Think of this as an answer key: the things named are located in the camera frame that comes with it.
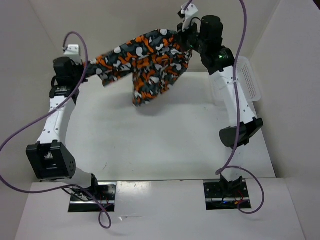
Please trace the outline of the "orange camouflage shorts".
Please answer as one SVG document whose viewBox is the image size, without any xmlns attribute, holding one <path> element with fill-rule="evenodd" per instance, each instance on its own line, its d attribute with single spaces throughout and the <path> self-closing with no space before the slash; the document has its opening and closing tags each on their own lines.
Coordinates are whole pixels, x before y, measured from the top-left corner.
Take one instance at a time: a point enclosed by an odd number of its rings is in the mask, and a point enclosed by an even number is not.
<svg viewBox="0 0 320 240">
<path fill-rule="evenodd" d="M 85 76 L 98 76 L 107 87 L 132 75 L 132 103 L 139 107 L 166 93 L 187 71 L 192 56 L 176 31 L 156 29 L 89 61 Z"/>
</svg>

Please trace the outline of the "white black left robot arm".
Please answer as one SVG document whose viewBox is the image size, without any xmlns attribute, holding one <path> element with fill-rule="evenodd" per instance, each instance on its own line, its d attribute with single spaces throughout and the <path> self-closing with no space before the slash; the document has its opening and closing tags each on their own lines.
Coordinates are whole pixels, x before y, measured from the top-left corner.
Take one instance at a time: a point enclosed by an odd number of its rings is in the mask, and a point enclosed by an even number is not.
<svg viewBox="0 0 320 240">
<path fill-rule="evenodd" d="M 55 76 L 49 92 L 52 114 L 37 142 L 27 146 L 26 155 L 39 180 L 81 186 L 82 194 L 94 200 L 100 194 L 97 178 L 79 169 L 66 147 L 68 125 L 80 93 L 77 85 L 84 71 L 83 61 L 79 56 L 63 56 L 53 61 L 53 68 Z"/>
</svg>

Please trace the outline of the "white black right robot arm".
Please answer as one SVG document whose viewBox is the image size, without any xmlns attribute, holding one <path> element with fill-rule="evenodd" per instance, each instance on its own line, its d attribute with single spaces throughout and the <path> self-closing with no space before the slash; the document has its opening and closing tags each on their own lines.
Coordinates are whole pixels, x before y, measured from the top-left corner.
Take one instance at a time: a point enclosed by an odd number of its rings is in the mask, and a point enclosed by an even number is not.
<svg viewBox="0 0 320 240">
<path fill-rule="evenodd" d="M 245 146 L 264 123 L 252 111 L 241 87 L 237 74 L 238 58 L 223 46 L 221 19 L 206 15 L 197 26 L 194 16 L 182 15 L 181 18 L 182 22 L 177 26 L 178 41 L 184 49 L 199 53 L 208 71 L 209 81 L 215 92 L 220 94 L 227 110 L 229 126 L 219 131 L 219 138 L 231 152 L 216 174 L 219 176 L 220 193 L 224 198 L 229 198 L 242 185 L 243 178 L 239 172 L 244 161 Z"/>
</svg>

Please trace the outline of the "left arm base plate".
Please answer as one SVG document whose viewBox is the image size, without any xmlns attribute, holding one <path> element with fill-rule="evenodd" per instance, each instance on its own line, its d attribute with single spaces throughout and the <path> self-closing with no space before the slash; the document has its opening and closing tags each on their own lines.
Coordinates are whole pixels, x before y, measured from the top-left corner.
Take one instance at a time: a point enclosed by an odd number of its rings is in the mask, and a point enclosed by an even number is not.
<svg viewBox="0 0 320 240">
<path fill-rule="evenodd" d="M 117 183 L 99 181 L 97 184 L 95 192 L 93 191 L 91 194 L 108 212 L 114 212 Z M 101 211 L 93 198 L 79 188 L 69 187 L 64 192 L 70 195 L 69 213 L 97 213 Z"/>
</svg>

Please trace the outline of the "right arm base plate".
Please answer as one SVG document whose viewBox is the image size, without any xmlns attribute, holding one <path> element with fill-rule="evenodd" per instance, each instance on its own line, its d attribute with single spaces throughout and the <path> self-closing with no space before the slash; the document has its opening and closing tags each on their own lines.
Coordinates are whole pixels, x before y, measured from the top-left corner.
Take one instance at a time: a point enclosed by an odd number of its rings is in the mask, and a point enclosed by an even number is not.
<svg viewBox="0 0 320 240">
<path fill-rule="evenodd" d="M 241 180 L 239 186 L 227 191 L 222 187 L 220 180 L 207 180 L 203 182 L 206 210 L 234 210 L 251 209 L 250 196 L 247 183 Z"/>
</svg>

